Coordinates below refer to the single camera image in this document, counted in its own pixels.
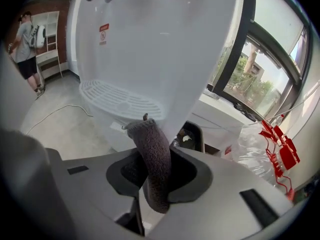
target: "concrete floor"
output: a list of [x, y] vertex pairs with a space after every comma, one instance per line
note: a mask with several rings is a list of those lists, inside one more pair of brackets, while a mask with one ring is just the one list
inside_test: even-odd
[[[28, 111], [21, 132], [26, 134], [36, 123], [67, 104], [85, 108], [79, 93], [79, 80], [71, 74], [46, 84], [46, 90]], [[115, 151], [94, 125], [93, 117], [79, 107], [67, 106], [46, 118], [28, 134], [45, 148], [58, 150], [63, 160], [102, 156]]]

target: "window frame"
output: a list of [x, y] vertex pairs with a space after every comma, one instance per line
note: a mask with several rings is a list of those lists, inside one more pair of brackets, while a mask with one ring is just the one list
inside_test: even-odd
[[[308, 75], [310, 67], [310, 57], [312, 54], [313, 45], [310, 21], [305, 17], [304, 12], [302, 12], [300, 6], [297, 5], [295, 1], [284, 1], [297, 14], [304, 25], [302, 33], [304, 33], [304, 36], [306, 38], [306, 51], [305, 57], [302, 58], [303, 62], [300, 62], [302, 66], [294, 62], [290, 57], [290, 54], [287, 54], [287, 52], [277, 42], [277, 40], [263, 27], [255, 22], [256, 0], [243, 0], [239, 27], [233, 47], [231, 48], [229, 56], [225, 58], [226, 61], [222, 63], [225, 63], [225, 65], [221, 74], [219, 76], [217, 75], [218, 79], [214, 80], [215, 85], [212, 86], [211, 84], [208, 84], [207, 86], [211, 92], [217, 94], [218, 96], [234, 104], [240, 104], [246, 111], [253, 114], [258, 121], [262, 121], [265, 118], [268, 119], [270, 117], [273, 117], [274, 115], [282, 114], [293, 107], [294, 103], [301, 93], [302, 86], [306, 81], [306, 77]], [[284, 96], [281, 96], [282, 98], [279, 99], [279, 101], [270, 110], [265, 118], [241, 100], [238, 100], [237, 98], [224, 91], [236, 68], [238, 60], [242, 53], [242, 49], [248, 37], [257, 42], [263, 48], [263, 50], [266, 50], [267, 53], [271, 55], [271, 57], [282, 66], [283, 70], [289, 77], [289, 82], [284, 89], [284, 92], [286, 93], [284, 94]]]

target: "white grate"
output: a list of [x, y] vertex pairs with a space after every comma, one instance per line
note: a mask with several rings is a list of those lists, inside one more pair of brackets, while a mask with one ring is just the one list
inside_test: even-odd
[[142, 120], [143, 115], [148, 113], [149, 118], [163, 119], [163, 111], [155, 101], [114, 87], [106, 82], [100, 80], [82, 81], [79, 90], [89, 103], [115, 116]]

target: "person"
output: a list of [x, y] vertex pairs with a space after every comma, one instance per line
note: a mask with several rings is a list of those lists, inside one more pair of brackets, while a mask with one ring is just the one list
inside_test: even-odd
[[9, 53], [12, 54], [16, 49], [13, 60], [17, 63], [21, 75], [36, 92], [38, 98], [44, 93], [44, 86], [41, 85], [40, 76], [37, 72], [35, 49], [29, 46], [29, 39], [33, 28], [31, 12], [26, 11], [18, 21], [21, 22], [21, 25]]

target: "red brick wall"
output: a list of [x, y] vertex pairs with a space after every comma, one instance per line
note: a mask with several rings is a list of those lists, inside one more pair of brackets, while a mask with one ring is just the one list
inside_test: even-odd
[[[59, 11], [58, 19], [58, 29], [57, 29], [57, 44], [58, 44], [58, 54], [60, 63], [67, 61], [67, 52], [66, 52], [66, 31], [67, 31], [67, 17], [69, 10], [70, 0], [38, 0], [26, 4], [21, 10], [20, 13], [15, 17], [14, 22], [12, 23], [10, 30], [6, 33], [4, 42], [6, 47], [16, 38], [16, 34], [19, 28], [18, 18], [21, 14], [26, 11], [30, 11], [33, 15], [42, 14], [47, 12]], [[37, 50], [37, 54], [41, 54], [47, 51], [47, 45], [41, 49]]]

